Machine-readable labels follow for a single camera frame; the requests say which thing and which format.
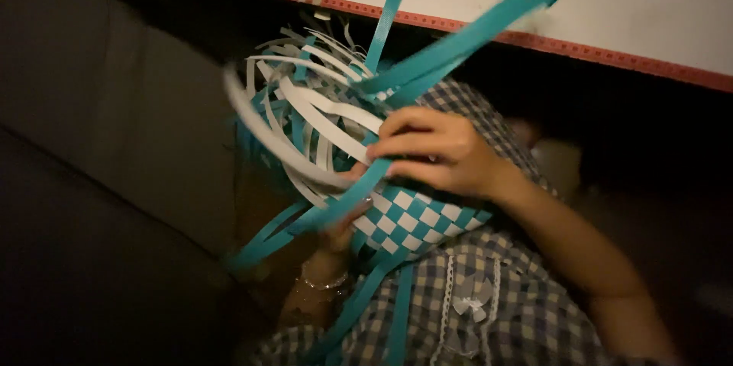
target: red measuring tape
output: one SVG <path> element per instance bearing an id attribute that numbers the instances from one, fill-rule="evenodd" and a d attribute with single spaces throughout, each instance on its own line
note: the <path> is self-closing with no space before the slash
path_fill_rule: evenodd
<path id="1" fill-rule="evenodd" d="M 311 4 L 312 2 L 313 0 L 306 0 L 306 3 Z M 347 0 L 323 0 L 320 6 L 373 18 L 379 18 L 382 14 L 381 6 L 366 5 Z M 397 15 L 395 15 L 394 20 L 399 23 L 439 29 L 448 32 L 461 29 L 467 24 L 464 21 L 407 13 L 404 11 L 399 11 Z M 635 56 L 628 53 L 614 52 L 604 48 L 593 47 L 591 45 L 555 40 L 554 38 L 525 32 L 507 30 L 499 34 L 494 41 L 504 44 L 518 45 L 524 48 L 532 48 L 541 52 L 557 53 L 580 60 L 612 65 L 618 68 L 640 71 L 642 73 L 653 74 L 655 76 L 663 76 L 686 83 L 708 87 L 713 90 L 733 92 L 733 76 L 701 70 L 700 68 L 687 67 L 681 64 Z"/>

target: person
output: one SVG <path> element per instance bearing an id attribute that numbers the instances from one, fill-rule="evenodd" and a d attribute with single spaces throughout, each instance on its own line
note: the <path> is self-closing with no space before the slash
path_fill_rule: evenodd
<path id="1" fill-rule="evenodd" d="M 556 198 L 478 91 L 443 80 L 418 106 L 391 113 L 367 155 L 400 158 L 387 177 L 501 210 L 416 262 L 406 364 L 680 362 L 632 263 Z M 365 170 L 357 164 L 345 175 L 356 179 Z M 250 364 L 298 364 L 334 321 L 350 264 L 350 223 L 369 206 L 322 233 L 284 303 L 280 330 L 257 345 Z M 483 287 L 490 287 L 485 302 L 476 298 Z M 396 295 L 397 282 L 388 276 L 343 339 L 345 364 L 383 364 Z M 459 307 L 461 298 L 473 299 L 472 306 Z"/>

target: white ribbon bow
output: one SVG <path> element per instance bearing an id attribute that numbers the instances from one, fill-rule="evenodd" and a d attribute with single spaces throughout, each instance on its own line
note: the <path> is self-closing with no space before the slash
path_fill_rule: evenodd
<path id="1" fill-rule="evenodd" d="M 474 275 L 463 279 L 463 283 L 457 286 L 453 291 L 453 308 L 458 314 L 465 313 L 471 309 L 473 313 L 473 321 L 481 322 L 486 318 L 486 311 L 483 305 L 489 301 L 493 295 L 493 287 L 489 280 L 484 280 L 478 292 L 473 292 Z"/>

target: plaid shirt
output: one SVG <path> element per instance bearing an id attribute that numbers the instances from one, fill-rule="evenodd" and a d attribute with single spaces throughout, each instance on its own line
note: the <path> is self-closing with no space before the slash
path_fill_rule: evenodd
<path id="1" fill-rule="evenodd" d="M 502 157 L 557 196 L 530 153 L 519 146 L 500 114 L 476 90 L 446 79 L 418 104 L 469 118 Z M 444 243 L 415 267 L 410 300 L 406 364 L 648 364 L 611 358 L 593 324 L 565 288 L 545 270 L 540 256 L 523 242 L 523 232 L 506 216 Z M 473 282 L 492 296 L 474 321 L 472 310 L 453 306 L 457 287 Z M 344 337 L 344 364 L 382 364 L 397 296 L 397 279 L 386 277 L 359 321 Z M 298 364 L 322 331 L 312 326 L 282 330 L 261 342 L 248 364 Z"/>

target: bracelet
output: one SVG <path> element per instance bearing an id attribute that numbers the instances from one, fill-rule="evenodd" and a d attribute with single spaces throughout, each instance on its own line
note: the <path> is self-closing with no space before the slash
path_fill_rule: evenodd
<path id="1" fill-rule="evenodd" d="M 339 277 L 338 279 L 336 279 L 332 283 L 328 283 L 326 285 L 316 285 L 315 283 L 313 283 L 310 280 L 308 280 L 308 277 L 306 276 L 306 267 L 307 267 L 307 265 L 308 265 L 308 262 L 305 262 L 305 263 L 303 263 L 303 265 L 300 266 L 300 277 L 303 279 L 303 281 L 308 286 L 310 286 L 310 287 L 312 287 L 312 288 L 314 288 L 316 290 L 330 290 L 330 289 L 333 289 L 335 287 L 338 287 L 338 286 L 343 285 L 344 282 L 346 281 L 346 279 L 349 278 L 349 272 L 346 271 L 346 272 L 343 273 L 343 275 L 341 277 Z"/>

